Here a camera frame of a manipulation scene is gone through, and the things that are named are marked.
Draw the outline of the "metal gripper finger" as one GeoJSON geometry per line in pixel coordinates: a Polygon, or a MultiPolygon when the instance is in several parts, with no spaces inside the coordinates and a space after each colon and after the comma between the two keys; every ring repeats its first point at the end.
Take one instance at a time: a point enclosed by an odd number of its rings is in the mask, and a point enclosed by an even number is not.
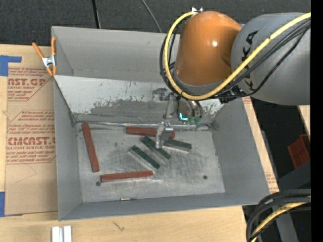
{"type": "Polygon", "coordinates": [[[174,129],[171,125],[165,126],[165,135],[164,135],[164,142],[168,141],[169,139],[173,139],[175,137],[174,129]]]}
{"type": "Polygon", "coordinates": [[[156,131],[156,149],[160,149],[163,146],[163,139],[165,134],[166,125],[164,122],[158,125],[157,131],[156,131]]]}

